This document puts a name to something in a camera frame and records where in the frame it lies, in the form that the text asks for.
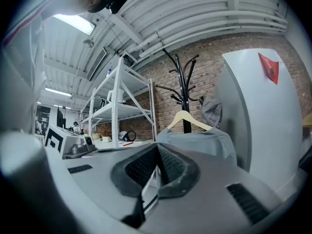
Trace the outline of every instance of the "black coat rack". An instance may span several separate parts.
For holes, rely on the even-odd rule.
[[[176,103],[182,106],[182,110],[185,110],[187,112],[190,112],[190,107],[189,107],[189,100],[191,101],[198,101],[198,99],[192,99],[190,98],[190,91],[192,89],[194,89],[196,86],[193,86],[191,88],[189,88],[189,83],[190,83],[190,79],[193,73],[193,69],[195,66],[196,58],[199,57],[199,55],[194,56],[192,59],[190,59],[184,66],[184,68],[182,69],[180,60],[179,60],[179,56],[176,54],[175,55],[175,60],[173,59],[173,57],[166,51],[166,49],[162,49],[163,52],[166,53],[166,55],[170,58],[170,60],[174,63],[175,65],[175,69],[170,70],[169,73],[175,71],[178,78],[179,78],[179,82],[180,82],[180,90],[181,90],[181,94],[179,94],[176,90],[171,89],[171,88],[167,88],[167,87],[163,87],[163,86],[159,86],[156,85],[157,88],[163,88],[169,91],[174,92],[177,97],[172,94],[170,95],[171,98],[176,100]],[[185,76],[185,71],[187,66],[192,63],[191,68],[190,68],[190,72],[189,72],[189,76],[187,77],[186,80],[186,76]],[[191,133],[192,132],[192,128],[191,128],[191,123],[183,120],[183,128],[184,128],[184,133]]]

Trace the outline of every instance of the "refrigerator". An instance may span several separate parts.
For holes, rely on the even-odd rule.
[[[259,53],[278,61],[277,85],[267,76]],[[302,149],[302,115],[293,80],[274,49],[223,54],[215,88],[222,103],[221,130],[228,133],[237,164],[274,191],[296,173]]]

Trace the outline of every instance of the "ceiling light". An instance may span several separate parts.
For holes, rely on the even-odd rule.
[[[93,32],[95,25],[80,16],[54,15],[53,17],[75,27],[88,36]]]
[[[61,107],[63,108],[63,106],[59,106],[59,105],[54,105],[55,107]],[[66,109],[71,109],[70,107],[65,107]]]
[[[64,95],[64,96],[69,96],[69,97],[72,96],[71,94],[64,93],[64,92],[61,92],[61,91],[57,91],[57,90],[54,90],[54,89],[51,89],[51,88],[45,88],[45,90],[46,91],[50,91],[52,93],[57,93],[57,94],[60,94],[60,95]]]

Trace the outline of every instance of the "red triangular flag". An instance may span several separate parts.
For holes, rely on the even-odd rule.
[[[272,61],[264,55],[259,54],[262,65],[264,66],[267,76],[277,85],[278,83],[278,72],[279,72],[279,62]]]

